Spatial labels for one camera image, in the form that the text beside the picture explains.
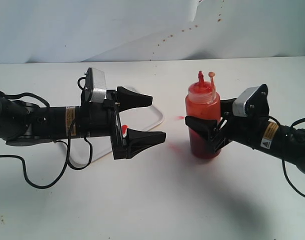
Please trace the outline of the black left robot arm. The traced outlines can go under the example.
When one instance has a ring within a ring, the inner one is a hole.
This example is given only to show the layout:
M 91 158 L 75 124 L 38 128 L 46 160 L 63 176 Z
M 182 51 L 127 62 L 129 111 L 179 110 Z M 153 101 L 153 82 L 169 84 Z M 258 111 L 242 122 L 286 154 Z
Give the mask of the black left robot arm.
M 0 139 L 14 147 L 32 146 L 65 139 L 109 137 L 116 160 L 131 159 L 162 144 L 166 133 L 131 128 L 123 135 L 120 112 L 149 107 L 153 98 L 119 86 L 97 100 L 84 89 L 80 106 L 51 107 L 30 92 L 5 94 L 0 91 Z

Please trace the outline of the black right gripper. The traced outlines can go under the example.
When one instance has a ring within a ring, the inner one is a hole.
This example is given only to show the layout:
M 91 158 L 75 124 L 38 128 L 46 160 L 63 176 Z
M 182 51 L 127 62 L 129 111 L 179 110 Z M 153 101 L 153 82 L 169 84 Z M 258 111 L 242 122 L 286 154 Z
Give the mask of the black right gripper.
M 189 127 L 191 143 L 206 141 L 208 149 L 216 153 L 231 142 L 237 142 L 253 149 L 261 148 L 264 133 L 270 124 L 269 115 L 237 117 L 233 114 L 236 98 L 220 101 L 222 120 L 201 119 L 186 116 L 185 124 Z

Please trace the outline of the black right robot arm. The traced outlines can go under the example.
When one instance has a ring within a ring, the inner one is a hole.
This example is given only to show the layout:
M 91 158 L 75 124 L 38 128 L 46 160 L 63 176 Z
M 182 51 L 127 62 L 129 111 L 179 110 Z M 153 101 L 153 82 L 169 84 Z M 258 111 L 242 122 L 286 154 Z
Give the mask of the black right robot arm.
M 206 120 L 186 116 L 185 124 L 200 138 L 202 150 L 215 154 L 231 142 L 263 152 L 295 165 L 305 174 L 305 129 L 278 125 L 269 118 L 268 104 L 258 113 L 248 117 L 234 116 L 233 100 L 223 100 L 222 120 Z

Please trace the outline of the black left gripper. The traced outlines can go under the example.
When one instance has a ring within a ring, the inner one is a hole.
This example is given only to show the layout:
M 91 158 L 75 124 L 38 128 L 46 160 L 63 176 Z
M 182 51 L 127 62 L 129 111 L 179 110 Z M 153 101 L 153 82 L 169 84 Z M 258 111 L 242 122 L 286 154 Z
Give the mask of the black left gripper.
M 131 159 L 140 152 L 162 144 L 166 133 L 162 131 L 138 131 L 127 129 L 126 139 L 122 134 L 119 112 L 149 107 L 153 103 L 150 95 L 136 93 L 125 87 L 107 90 L 103 102 L 91 100 L 93 91 L 84 89 L 81 106 L 77 113 L 77 133 L 80 137 L 110 137 L 113 157 L 116 160 Z

